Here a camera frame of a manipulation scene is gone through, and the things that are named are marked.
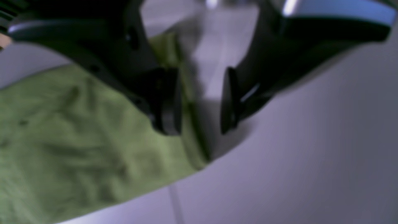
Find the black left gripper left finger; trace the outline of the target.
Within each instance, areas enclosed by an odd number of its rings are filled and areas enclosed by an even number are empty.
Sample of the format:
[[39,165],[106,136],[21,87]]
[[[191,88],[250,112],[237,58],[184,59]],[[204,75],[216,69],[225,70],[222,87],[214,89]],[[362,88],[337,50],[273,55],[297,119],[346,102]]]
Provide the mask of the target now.
[[125,95],[153,128],[182,130],[181,82],[145,34],[142,0],[2,0],[1,33],[64,55]]

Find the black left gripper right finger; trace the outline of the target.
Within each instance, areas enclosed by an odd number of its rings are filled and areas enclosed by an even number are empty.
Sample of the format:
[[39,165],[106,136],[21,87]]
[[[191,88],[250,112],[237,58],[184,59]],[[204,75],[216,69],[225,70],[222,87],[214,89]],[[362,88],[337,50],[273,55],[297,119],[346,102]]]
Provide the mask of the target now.
[[246,54],[225,71],[223,135],[328,60],[384,42],[397,19],[397,6],[388,0],[258,0],[257,6]]

